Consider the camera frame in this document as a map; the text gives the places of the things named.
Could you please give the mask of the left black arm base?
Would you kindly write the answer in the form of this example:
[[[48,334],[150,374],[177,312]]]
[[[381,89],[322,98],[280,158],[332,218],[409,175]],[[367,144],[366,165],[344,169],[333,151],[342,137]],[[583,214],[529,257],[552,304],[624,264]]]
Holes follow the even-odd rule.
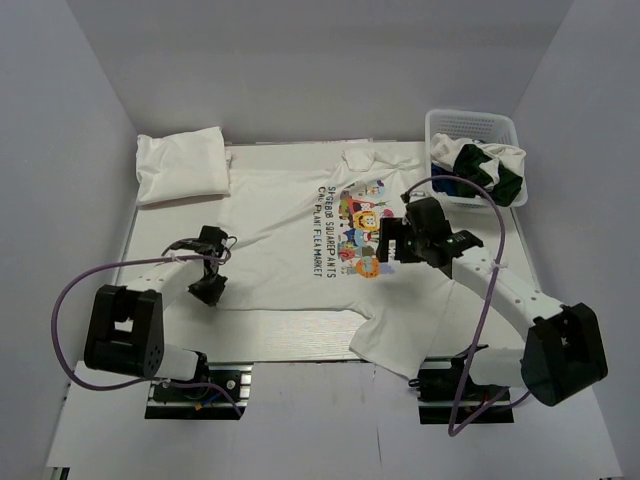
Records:
[[[211,364],[202,380],[218,385],[233,400],[211,387],[175,388],[162,382],[151,385],[145,419],[147,420],[239,420],[248,404],[252,364]]]

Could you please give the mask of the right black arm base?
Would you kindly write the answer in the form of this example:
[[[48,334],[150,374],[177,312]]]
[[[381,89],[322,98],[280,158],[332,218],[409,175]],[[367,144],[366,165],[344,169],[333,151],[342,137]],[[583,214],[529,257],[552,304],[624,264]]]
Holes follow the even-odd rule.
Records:
[[[426,359],[417,376],[408,381],[408,387],[417,393],[419,420],[422,425],[445,425],[449,422],[463,367],[462,358]],[[478,385],[468,377],[455,423],[460,424],[502,389],[499,385]],[[473,424],[512,424],[514,414],[507,408],[510,403],[511,396],[507,392],[476,418]]]

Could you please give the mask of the dark green white t shirt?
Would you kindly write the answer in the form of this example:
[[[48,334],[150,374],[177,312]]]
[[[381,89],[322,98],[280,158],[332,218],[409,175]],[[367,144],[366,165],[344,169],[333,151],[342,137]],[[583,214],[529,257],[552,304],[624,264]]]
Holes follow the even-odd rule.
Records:
[[[431,138],[429,156],[433,175],[471,181],[499,207],[514,206],[523,189],[526,152],[519,147],[437,133]]]

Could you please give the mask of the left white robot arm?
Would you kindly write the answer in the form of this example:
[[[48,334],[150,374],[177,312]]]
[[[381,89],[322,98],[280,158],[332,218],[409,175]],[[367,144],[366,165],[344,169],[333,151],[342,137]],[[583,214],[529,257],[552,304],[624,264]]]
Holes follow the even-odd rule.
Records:
[[[227,278],[219,265],[229,256],[229,235],[204,226],[195,239],[173,243],[145,274],[123,286],[105,285],[95,296],[84,348],[85,365],[143,379],[177,381],[188,398],[199,399],[211,387],[204,353],[165,341],[164,311],[188,293],[214,307]]]

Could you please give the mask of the white plastic laundry basket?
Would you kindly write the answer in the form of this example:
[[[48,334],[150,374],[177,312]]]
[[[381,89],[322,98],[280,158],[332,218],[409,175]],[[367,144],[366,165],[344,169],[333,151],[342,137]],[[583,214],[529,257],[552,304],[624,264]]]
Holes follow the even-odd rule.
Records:
[[[425,116],[425,152],[428,161],[427,172],[433,172],[430,150],[431,139],[436,134],[446,134],[452,140],[468,138],[481,144],[504,144],[519,148],[519,141],[513,121],[504,115],[485,112],[434,109]],[[433,195],[446,199],[449,203],[460,208],[483,209],[488,208],[486,200],[476,196],[475,198],[463,198],[448,195],[444,190],[438,191],[433,185],[429,186]],[[510,204],[509,208],[524,206],[528,200],[526,179],[523,176],[521,190]]]

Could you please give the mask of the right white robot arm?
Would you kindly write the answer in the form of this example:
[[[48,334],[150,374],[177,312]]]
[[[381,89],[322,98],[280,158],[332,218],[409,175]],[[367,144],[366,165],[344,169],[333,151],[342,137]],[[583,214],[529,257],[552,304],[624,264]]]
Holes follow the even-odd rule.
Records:
[[[609,373],[596,313],[537,290],[491,258],[467,230],[455,232],[431,197],[406,206],[403,217],[380,222],[377,259],[426,263],[487,301],[520,335],[521,349],[469,347],[454,356],[453,390],[472,399],[487,385],[527,390],[555,406]]]

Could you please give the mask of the white graphic t shirt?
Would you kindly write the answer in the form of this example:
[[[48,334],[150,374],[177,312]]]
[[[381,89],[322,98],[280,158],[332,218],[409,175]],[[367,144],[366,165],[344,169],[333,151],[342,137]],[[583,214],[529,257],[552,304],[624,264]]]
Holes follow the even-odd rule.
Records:
[[[226,310],[349,310],[363,323],[351,351],[405,378],[429,354],[452,282],[424,264],[381,262],[383,220],[426,175],[410,156],[375,154],[367,167],[235,170],[220,227],[236,238],[219,301]]]

